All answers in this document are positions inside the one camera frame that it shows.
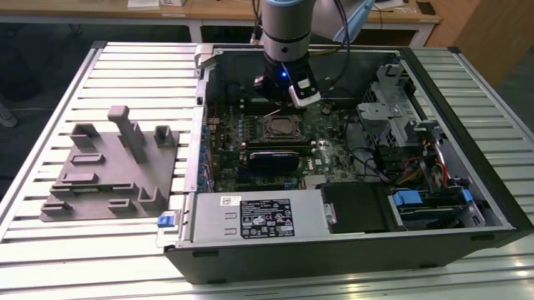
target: motherboard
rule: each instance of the motherboard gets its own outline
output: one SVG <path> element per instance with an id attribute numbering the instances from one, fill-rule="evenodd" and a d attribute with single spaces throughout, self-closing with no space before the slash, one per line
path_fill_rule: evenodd
<path id="1" fill-rule="evenodd" d="M 250 103 L 218 109 L 208 119 L 216 192 L 315 189 L 358 180 L 342 136 L 345 111 L 325 103 L 290 110 L 295 114 Z"/>

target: table leg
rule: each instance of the table leg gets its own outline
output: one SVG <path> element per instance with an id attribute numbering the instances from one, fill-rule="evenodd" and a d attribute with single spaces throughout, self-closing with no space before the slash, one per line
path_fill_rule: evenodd
<path id="1" fill-rule="evenodd" d="M 1 105 L 1 101 L 0 101 L 0 125 L 3 125 L 4 127 L 15 127 L 15 125 L 18 125 L 18 119 L 11 114 L 4 105 Z"/>
<path id="2" fill-rule="evenodd" d="M 187 20 L 187 26 L 190 27 L 191 42 L 202 43 L 202 20 Z"/>
<path id="3" fill-rule="evenodd" d="M 415 32 L 414 38 L 410 42 L 410 47 L 425 47 L 429 40 L 435 24 L 422 24 L 419 30 Z"/>

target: yellow wire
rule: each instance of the yellow wire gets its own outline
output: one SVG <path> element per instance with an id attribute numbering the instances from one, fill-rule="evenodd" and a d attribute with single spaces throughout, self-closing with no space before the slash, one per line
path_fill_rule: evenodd
<path id="1" fill-rule="evenodd" d="M 406 177 L 403 180 L 398 181 L 397 184 L 403 184 L 409 182 L 411 179 L 417 178 L 422 173 L 422 170 L 418 169 L 409 177 Z"/>

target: white object on desk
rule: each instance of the white object on desk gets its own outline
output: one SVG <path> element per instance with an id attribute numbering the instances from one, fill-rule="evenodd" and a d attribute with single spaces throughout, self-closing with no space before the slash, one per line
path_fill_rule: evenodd
<path id="1" fill-rule="evenodd" d="M 383 10 L 386 10 L 389 8 L 398 8 L 399 6 L 405 6 L 405 5 L 406 5 L 406 3 L 405 3 L 403 0 L 389 0 L 389 1 L 385 1 L 385 2 L 375 2 L 373 10 L 374 11 L 378 11 L 378 10 L 383 11 Z"/>
<path id="2" fill-rule="evenodd" d="M 159 9 L 158 0 L 128 0 L 130 11 L 155 11 Z"/>
<path id="3" fill-rule="evenodd" d="M 162 5 L 184 6 L 187 0 L 162 0 Z"/>

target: barcode sticker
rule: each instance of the barcode sticker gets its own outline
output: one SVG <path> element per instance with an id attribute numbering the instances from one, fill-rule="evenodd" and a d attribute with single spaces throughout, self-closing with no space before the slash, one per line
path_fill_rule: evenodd
<path id="1" fill-rule="evenodd" d="M 222 196 L 220 205 L 222 206 L 236 206 L 242 202 L 240 196 Z"/>

